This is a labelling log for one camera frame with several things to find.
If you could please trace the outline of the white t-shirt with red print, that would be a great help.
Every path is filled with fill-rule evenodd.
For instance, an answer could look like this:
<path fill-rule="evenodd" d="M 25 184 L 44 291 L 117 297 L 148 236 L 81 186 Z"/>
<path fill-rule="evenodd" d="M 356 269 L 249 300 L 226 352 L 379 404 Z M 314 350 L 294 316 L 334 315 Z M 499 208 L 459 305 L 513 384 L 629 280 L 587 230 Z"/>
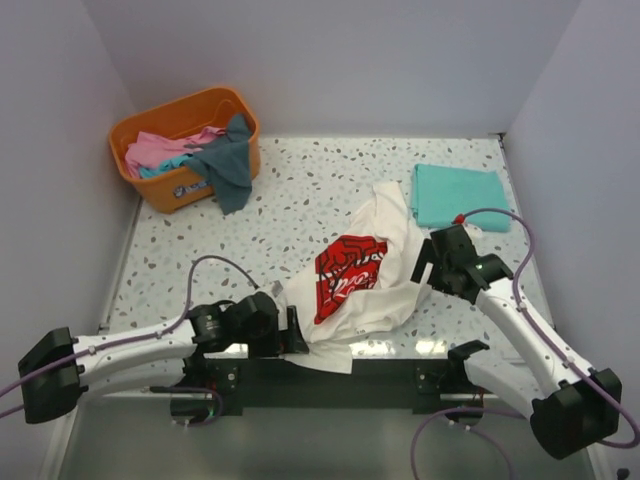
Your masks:
<path fill-rule="evenodd" d="M 348 374 L 351 345 L 403 325 L 430 294 L 413 279 L 425 236 L 397 182 L 375 184 L 347 230 L 289 279 L 275 299 L 294 307 L 306 353 L 285 353 L 297 366 Z"/>

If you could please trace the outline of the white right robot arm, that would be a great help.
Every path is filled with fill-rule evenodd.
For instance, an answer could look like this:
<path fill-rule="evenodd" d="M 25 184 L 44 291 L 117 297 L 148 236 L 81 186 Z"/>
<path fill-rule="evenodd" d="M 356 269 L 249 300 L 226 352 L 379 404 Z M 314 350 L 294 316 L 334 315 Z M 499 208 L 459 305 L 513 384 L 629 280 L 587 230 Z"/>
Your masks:
<path fill-rule="evenodd" d="M 576 353 L 522 291 L 495 254 L 481 256 L 461 225 L 425 239 L 412 277 L 435 291 L 469 302 L 505 335 L 524 361 L 517 368 L 487 343 L 474 340 L 447 353 L 441 379 L 459 393 L 474 386 L 507 403 L 529 422 L 543 450 L 564 459 L 617 432 L 622 384 Z"/>

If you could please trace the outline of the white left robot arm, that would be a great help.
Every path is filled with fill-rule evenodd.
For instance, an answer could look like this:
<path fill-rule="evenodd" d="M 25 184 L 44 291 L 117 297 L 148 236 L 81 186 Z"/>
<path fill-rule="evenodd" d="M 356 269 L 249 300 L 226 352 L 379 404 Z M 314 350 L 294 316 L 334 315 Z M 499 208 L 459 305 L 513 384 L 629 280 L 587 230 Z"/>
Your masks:
<path fill-rule="evenodd" d="M 147 388 L 154 393 L 202 395 L 205 407 L 192 425 L 215 419 L 223 404 L 221 376 L 207 355 L 244 345 L 251 359 L 307 355 L 293 306 L 279 307 L 264 292 L 239 302 L 199 305 L 174 322 L 120 334 L 48 332 L 18 363 L 24 418 L 29 424 L 58 419 L 81 398 Z"/>

